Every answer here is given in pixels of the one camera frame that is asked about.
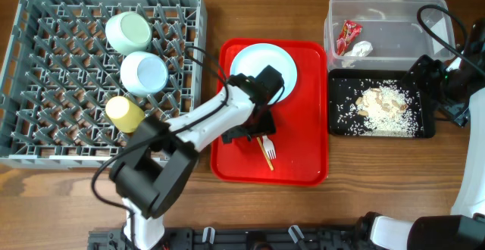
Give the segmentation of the white plastic fork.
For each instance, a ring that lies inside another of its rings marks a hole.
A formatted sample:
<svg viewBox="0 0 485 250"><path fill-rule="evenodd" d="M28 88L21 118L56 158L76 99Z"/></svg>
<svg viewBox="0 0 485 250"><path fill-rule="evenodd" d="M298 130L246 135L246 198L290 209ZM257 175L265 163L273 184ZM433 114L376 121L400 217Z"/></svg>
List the white plastic fork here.
<svg viewBox="0 0 485 250"><path fill-rule="evenodd" d="M273 160L276 158L276 150L273 142L268 136L262 136L262 144L268 157Z"/></svg>

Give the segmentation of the wooden chopstick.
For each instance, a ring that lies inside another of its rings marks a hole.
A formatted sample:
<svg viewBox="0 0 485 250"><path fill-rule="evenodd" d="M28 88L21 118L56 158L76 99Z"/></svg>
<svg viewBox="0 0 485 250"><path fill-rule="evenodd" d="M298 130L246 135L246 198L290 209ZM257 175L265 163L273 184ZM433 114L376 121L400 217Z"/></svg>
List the wooden chopstick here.
<svg viewBox="0 0 485 250"><path fill-rule="evenodd" d="M271 170L271 171L274 171L274 166L273 166L273 164L271 163L271 160L270 160L270 158L269 158L269 156L268 156L268 153L267 153L267 151L266 151L266 148L264 147L263 140L261 139L261 137L257 137L256 139L257 139L258 144L259 144L259 146L260 146L260 148L261 148L261 150L262 150L262 152L263 152L264 158L265 158L265 160L266 160L266 162L267 162L267 164L268 164L268 166L269 166L270 170Z"/></svg>

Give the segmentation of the large light blue plate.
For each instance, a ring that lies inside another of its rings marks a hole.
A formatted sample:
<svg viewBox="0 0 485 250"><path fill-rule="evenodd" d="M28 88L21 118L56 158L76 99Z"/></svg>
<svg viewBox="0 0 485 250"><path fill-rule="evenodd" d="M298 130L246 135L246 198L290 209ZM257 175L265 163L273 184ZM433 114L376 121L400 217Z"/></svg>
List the large light blue plate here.
<svg viewBox="0 0 485 250"><path fill-rule="evenodd" d="M296 63L290 54L277 45L270 43L257 43L244 48L233 59L230 66L230 74L245 74L256 77L264 68L271 66L281 73L284 90L270 100L271 104L285 100L293 91L297 82Z"/></svg>

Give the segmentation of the white napkin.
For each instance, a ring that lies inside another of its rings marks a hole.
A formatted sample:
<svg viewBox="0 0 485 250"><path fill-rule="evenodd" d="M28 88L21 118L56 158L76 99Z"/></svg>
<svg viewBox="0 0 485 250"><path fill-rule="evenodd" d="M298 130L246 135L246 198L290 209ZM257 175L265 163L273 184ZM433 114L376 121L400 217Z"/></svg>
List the white napkin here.
<svg viewBox="0 0 485 250"><path fill-rule="evenodd" d="M367 57L372 51L373 46L369 41L361 41L355 43L353 48L343 55L344 57L346 57L346 59L342 61L342 67L354 67L355 62L357 62L359 58Z"/></svg>

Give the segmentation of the red snack wrapper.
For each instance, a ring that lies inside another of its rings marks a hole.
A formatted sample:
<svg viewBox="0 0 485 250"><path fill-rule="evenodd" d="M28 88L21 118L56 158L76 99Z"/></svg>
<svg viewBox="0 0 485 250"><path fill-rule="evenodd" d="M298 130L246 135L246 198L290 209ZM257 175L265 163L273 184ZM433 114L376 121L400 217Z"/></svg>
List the red snack wrapper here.
<svg viewBox="0 0 485 250"><path fill-rule="evenodd" d="M351 42L361 33L363 26L351 20L345 20L336 40L336 53L344 55Z"/></svg>

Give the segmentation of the small light blue bowl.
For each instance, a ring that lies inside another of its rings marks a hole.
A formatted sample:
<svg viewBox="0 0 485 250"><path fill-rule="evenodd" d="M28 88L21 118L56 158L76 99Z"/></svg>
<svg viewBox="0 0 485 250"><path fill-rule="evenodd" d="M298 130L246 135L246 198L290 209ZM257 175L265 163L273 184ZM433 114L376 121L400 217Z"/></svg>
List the small light blue bowl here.
<svg viewBox="0 0 485 250"><path fill-rule="evenodd" d="M120 80L132 95L146 97L160 92L166 86L168 69L157 55L133 52L122 61Z"/></svg>

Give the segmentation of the yellow plastic cup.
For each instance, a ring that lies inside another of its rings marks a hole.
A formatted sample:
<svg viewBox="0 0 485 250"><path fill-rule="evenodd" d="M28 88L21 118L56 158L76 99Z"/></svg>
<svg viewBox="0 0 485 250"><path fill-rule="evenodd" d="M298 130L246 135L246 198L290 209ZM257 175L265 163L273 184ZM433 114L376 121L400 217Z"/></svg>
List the yellow plastic cup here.
<svg viewBox="0 0 485 250"><path fill-rule="evenodd" d="M123 96L110 98L105 106L105 113L123 133L133 133L145 119L144 111Z"/></svg>

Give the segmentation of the green saucer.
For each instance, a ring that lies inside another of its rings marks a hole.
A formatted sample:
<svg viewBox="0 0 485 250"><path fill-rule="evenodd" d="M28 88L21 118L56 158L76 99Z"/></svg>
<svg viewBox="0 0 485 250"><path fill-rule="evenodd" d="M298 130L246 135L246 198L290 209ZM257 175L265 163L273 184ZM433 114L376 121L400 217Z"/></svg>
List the green saucer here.
<svg viewBox="0 0 485 250"><path fill-rule="evenodd" d="M105 26L110 46L122 55L145 51L152 41L149 22L136 12L123 12L111 17Z"/></svg>

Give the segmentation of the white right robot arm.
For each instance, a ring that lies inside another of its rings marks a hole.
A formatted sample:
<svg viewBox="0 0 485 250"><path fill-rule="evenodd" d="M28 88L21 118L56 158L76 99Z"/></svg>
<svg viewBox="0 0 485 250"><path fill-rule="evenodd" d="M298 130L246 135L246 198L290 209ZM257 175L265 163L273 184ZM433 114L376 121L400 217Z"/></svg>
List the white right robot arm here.
<svg viewBox="0 0 485 250"><path fill-rule="evenodd" d="M471 126L462 185L446 216L413 222L369 212L355 225L356 248L482 249L484 247L484 55L457 57L449 66L420 57L404 77L449 119Z"/></svg>

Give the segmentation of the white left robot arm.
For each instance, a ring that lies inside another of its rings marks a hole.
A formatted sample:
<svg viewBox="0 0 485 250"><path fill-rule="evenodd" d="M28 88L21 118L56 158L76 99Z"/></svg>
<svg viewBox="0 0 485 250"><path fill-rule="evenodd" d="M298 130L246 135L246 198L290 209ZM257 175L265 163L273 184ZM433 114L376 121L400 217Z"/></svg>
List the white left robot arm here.
<svg viewBox="0 0 485 250"><path fill-rule="evenodd" d="M275 133L272 101L283 89L278 73L240 73L188 114L141 122L109 172L128 213L125 235L134 249L151 249L161 240L162 217L179 198L206 146L217 138L230 143Z"/></svg>

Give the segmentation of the grey dishwasher rack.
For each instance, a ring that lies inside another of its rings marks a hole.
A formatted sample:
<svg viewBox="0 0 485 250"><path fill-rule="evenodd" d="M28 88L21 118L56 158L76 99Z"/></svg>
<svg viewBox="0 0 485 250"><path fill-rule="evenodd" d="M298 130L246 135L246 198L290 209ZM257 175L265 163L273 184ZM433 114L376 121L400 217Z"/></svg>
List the grey dishwasher rack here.
<svg viewBox="0 0 485 250"><path fill-rule="evenodd" d="M168 68L167 85L138 98L120 80L123 55L108 20L132 11L148 21L148 50ZM20 0L1 68L1 162L13 168L98 167L127 144L107 118L110 98L128 98L160 120L199 105L205 47L203 0Z"/></svg>

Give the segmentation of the red plastic tray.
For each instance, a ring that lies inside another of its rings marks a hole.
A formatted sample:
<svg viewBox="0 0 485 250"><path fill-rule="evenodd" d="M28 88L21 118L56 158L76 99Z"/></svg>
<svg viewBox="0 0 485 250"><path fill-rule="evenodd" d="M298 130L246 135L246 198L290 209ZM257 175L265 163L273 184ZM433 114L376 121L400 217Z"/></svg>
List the red plastic tray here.
<svg viewBox="0 0 485 250"><path fill-rule="evenodd" d="M257 141L242 137L211 144L211 170L238 183L316 186L327 178L327 58L316 42L271 40L296 63L296 86L271 113L276 126L269 138L276 157L266 161Z"/></svg>

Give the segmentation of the clear plastic bin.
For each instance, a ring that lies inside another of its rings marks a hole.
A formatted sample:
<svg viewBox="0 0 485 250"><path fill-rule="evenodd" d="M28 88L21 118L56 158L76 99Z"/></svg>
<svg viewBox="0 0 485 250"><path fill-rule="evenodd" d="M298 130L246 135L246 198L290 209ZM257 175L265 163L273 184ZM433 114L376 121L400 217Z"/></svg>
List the clear plastic bin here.
<svg viewBox="0 0 485 250"><path fill-rule="evenodd" d="M330 0L324 25L327 69L408 70L422 55L448 61L454 55L424 32L417 21L424 5L446 8L445 0ZM362 26L352 41L369 42L373 49L364 56L340 56L336 41L346 20Z"/></svg>

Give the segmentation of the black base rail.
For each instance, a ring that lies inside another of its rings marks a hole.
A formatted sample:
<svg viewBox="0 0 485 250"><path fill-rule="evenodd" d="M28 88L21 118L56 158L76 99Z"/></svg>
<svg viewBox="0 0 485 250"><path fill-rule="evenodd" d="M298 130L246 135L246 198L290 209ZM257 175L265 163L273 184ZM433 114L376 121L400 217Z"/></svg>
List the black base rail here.
<svg viewBox="0 0 485 250"><path fill-rule="evenodd" d="M169 250L228 250L228 249L378 249L374 243L359 240L351 226L286 229L235 229L216 230L206 227L167 228L154 249Z"/></svg>

